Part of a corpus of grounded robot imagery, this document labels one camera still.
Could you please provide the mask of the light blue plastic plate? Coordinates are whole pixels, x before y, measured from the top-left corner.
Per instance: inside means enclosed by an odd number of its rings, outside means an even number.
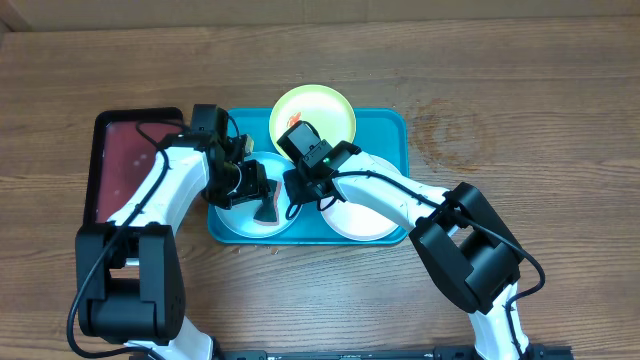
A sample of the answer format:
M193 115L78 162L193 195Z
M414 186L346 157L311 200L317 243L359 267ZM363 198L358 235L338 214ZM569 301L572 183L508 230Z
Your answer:
M276 226L264 226L253 220L257 208L262 203L262 199L234 205L230 210L215 207L216 214L221 223L236 235L251 239L275 236L291 227L298 217L298 215L293 214L293 211L290 211L290 219L286 217L291 203L283 180L283 173L294 169L294 166L289 160L272 152L254 152L249 159L256 160L265 167L267 180L276 180L282 184L278 199L279 224Z

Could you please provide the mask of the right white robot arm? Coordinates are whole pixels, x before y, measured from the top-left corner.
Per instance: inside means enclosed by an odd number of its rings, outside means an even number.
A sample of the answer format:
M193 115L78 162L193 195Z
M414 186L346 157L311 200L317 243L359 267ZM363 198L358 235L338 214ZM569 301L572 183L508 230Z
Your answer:
M535 259L477 188L421 184L348 142L282 148L295 164L285 176L295 203L332 196L372 209L405 229L433 283L468 313L476 354L482 359L532 358L517 302L544 284L519 290L521 262Z

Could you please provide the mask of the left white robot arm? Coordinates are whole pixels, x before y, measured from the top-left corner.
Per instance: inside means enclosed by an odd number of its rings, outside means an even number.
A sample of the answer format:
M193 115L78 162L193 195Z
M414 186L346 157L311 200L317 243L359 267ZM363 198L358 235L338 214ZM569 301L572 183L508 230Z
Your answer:
M176 232L197 196L230 209L268 199L276 188L262 164L245 158L247 135L200 130L146 140L156 152L146 178L106 221L76 234L67 342L87 359L219 359L216 340L185 314Z

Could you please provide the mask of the yellow-green plastic plate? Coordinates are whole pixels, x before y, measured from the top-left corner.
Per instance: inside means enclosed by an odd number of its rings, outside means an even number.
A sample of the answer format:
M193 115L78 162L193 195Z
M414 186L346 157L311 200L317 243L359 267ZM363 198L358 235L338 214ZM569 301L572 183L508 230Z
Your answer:
M338 91L324 85L302 85L286 92L274 105L269 119L269 134L276 150L289 157L277 140L300 121L310 123L319 138L335 146L352 143L356 135L356 117L349 101Z

